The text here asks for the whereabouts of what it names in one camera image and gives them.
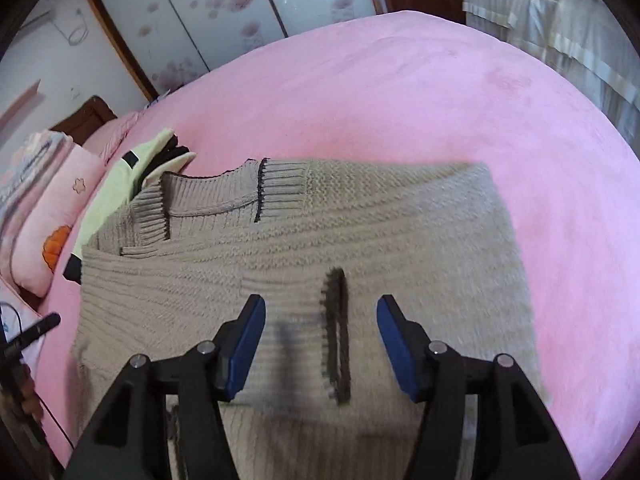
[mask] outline ribbed neckline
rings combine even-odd
[[[254,221],[281,218],[305,208],[307,161],[248,160],[218,176],[162,174],[131,203],[139,246],[168,240],[169,218],[212,216],[257,202]]]

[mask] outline white curtain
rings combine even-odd
[[[634,145],[640,57],[601,0],[465,0],[469,27],[536,57],[585,94]]]

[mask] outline metal screw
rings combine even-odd
[[[447,345],[442,341],[431,341],[429,343],[429,350],[431,350],[434,354],[444,354],[447,351]]]
[[[498,355],[498,364],[505,368],[511,368],[514,364],[513,357],[508,354],[500,354]]]
[[[198,352],[202,355],[210,354],[213,352],[215,347],[216,346],[213,344],[213,341],[202,341],[201,343],[198,343],[197,346]]]
[[[134,368],[141,368],[146,364],[146,355],[135,354],[131,359],[129,359],[129,364]]]

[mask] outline pillow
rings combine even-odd
[[[11,272],[17,285],[44,297],[62,246],[104,171],[100,156],[74,146],[16,238]]]
[[[104,123],[89,136],[82,147],[94,155],[100,156],[106,166],[140,117],[142,117],[142,113],[130,112]]]

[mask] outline pink blanket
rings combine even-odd
[[[399,12],[242,56],[148,110],[116,156],[164,127],[198,153],[192,175],[264,156],[486,162],[522,249],[552,416],[584,480],[616,459],[640,419],[640,163],[557,73],[471,28]],[[43,306],[62,324],[36,387],[71,428],[79,286],[62,267]]]

